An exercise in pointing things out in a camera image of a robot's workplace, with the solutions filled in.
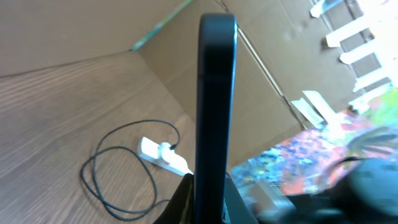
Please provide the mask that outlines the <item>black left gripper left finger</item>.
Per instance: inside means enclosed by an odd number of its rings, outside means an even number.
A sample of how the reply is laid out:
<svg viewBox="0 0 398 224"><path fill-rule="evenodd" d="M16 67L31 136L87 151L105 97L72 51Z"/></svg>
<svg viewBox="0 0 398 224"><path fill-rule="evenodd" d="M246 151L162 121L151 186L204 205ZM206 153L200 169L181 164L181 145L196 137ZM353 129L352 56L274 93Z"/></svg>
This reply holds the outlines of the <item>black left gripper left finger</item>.
<svg viewBox="0 0 398 224"><path fill-rule="evenodd" d="M185 174L166 208L154 224L189 224L193 215L194 176Z"/></svg>

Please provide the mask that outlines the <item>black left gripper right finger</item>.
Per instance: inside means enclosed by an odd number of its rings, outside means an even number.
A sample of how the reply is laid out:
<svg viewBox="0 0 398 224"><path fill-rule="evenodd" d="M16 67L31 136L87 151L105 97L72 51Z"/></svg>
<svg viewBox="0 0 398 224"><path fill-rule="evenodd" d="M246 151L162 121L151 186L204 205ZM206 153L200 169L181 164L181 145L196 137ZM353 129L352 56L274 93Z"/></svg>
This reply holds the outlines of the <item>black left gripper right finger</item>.
<svg viewBox="0 0 398 224"><path fill-rule="evenodd" d="M258 224L254 215L249 211L241 198L232 178L228 173L224 182L225 213L228 214L230 224Z"/></svg>

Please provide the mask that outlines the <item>blue-screen Samsung Galaxy smartphone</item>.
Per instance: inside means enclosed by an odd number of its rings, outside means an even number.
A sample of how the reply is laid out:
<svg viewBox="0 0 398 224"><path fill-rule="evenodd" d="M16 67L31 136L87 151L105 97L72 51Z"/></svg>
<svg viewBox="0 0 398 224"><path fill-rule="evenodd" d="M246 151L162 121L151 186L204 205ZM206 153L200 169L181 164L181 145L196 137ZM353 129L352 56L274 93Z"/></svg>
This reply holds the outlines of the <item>blue-screen Samsung Galaxy smartphone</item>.
<svg viewBox="0 0 398 224"><path fill-rule="evenodd" d="M236 68L237 23L232 14L200 18L194 223L221 223Z"/></svg>

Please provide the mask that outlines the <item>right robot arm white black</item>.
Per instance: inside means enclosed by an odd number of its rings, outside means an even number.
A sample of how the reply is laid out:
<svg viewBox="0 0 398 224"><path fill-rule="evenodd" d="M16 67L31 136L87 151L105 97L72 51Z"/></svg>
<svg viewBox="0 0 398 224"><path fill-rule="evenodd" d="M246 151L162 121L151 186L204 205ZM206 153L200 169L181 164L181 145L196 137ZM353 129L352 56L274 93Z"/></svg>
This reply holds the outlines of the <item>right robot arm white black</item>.
<svg viewBox="0 0 398 224"><path fill-rule="evenodd" d="M259 223L397 223L397 162L358 159L334 186L315 194L283 195L265 183L252 191Z"/></svg>

